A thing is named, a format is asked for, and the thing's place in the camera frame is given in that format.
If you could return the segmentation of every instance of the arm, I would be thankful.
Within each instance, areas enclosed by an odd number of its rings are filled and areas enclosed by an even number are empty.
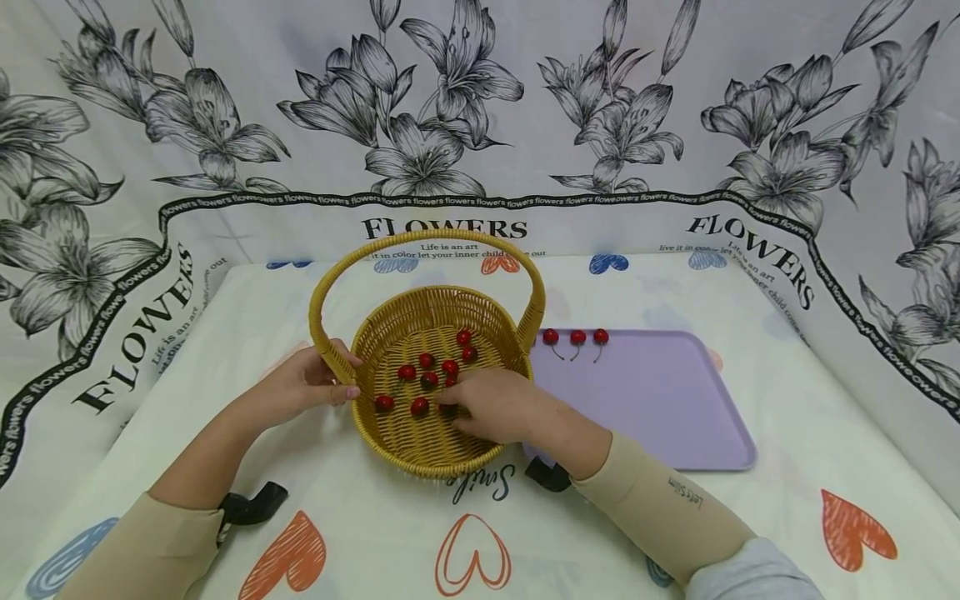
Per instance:
[[[140,496],[57,599],[181,600],[217,554],[218,507],[253,442],[312,407],[342,404],[359,393],[332,384],[320,355],[306,348],[236,398]]]

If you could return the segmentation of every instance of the left hand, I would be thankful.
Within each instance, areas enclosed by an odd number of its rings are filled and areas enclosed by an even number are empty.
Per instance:
[[[363,362],[340,340],[334,348],[354,367]],[[298,350],[225,409],[242,426],[262,432],[317,406],[340,406],[360,396],[356,386],[336,385],[333,371],[314,347]]]

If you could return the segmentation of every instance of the basket handle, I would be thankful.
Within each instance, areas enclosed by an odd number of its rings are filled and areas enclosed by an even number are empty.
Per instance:
[[[330,343],[329,336],[327,336],[326,331],[324,331],[322,308],[327,293],[330,291],[330,288],[333,287],[333,283],[337,280],[337,277],[351,265],[366,258],[369,254],[379,252],[391,246],[433,239],[466,240],[468,242],[487,244],[512,256],[523,265],[523,268],[527,271],[527,275],[530,276],[531,283],[533,283],[533,290],[530,294],[530,301],[523,311],[523,316],[516,326],[516,336],[520,342],[520,347],[525,351],[529,352],[530,348],[533,347],[534,341],[537,338],[537,332],[540,330],[540,322],[543,320],[543,310],[546,308],[546,291],[543,289],[543,279],[540,278],[540,272],[537,270],[533,261],[530,260],[529,256],[510,242],[477,231],[465,229],[410,231],[370,242],[370,244],[347,254],[327,272],[313,291],[313,296],[310,298],[310,312],[307,315],[307,321],[310,323],[310,336],[313,338],[314,346],[333,371],[338,382],[342,384],[355,383],[356,370],[353,368],[353,365],[347,361],[347,358],[333,347]]]

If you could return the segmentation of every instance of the hand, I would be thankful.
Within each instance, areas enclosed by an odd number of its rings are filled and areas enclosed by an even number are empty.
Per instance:
[[[469,410],[470,419],[457,419],[454,427],[498,444],[532,442],[544,417],[566,407],[523,375],[503,369],[461,372],[457,385],[437,401]]]
[[[340,340],[331,340],[333,347],[354,367],[362,361],[350,353]],[[298,350],[235,399],[224,413],[242,421],[256,433],[282,425],[316,406],[339,406],[360,396],[355,386],[336,385],[333,371],[314,347]]]

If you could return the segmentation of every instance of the black clip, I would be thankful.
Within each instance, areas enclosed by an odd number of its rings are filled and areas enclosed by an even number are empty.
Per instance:
[[[530,465],[523,471],[523,474],[530,477],[540,484],[541,487],[549,492],[563,492],[570,487],[570,474],[560,464],[548,467],[539,456],[535,456],[530,461]]]
[[[260,492],[248,500],[239,493],[228,493],[220,508],[224,511],[224,523],[229,525],[259,525],[276,514],[289,493],[273,481],[268,481]]]

